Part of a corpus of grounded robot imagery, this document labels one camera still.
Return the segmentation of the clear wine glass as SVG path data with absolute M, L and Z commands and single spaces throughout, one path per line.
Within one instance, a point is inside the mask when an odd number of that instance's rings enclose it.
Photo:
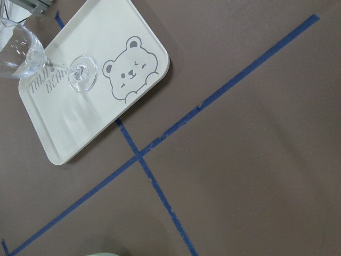
M 29 77 L 44 67 L 66 72 L 70 86 L 77 92 L 89 91 L 98 76 L 94 58 L 81 55 L 68 66 L 56 63 L 46 55 L 42 43 L 30 29 L 1 18 L 1 77 Z

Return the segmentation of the cream bear tray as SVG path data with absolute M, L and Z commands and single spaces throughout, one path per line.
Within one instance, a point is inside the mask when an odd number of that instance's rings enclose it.
M 19 94 L 52 164 L 69 161 L 168 72 L 169 56 L 131 1 L 87 1 L 46 47 L 59 64 L 97 65 L 81 92 L 60 70 L 20 79 Z

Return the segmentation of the aluminium frame post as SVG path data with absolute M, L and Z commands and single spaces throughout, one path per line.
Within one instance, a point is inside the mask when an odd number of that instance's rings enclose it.
M 36 17 L 41 17 L 55 0 L 9 0 L 9 2 L 27 10 Z

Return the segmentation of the mint green bowl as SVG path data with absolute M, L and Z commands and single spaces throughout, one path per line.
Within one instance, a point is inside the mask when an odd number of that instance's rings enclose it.
M 92 254 L 87 254 L 86 256 L 119 256 L 111 252 L 97 252 Z

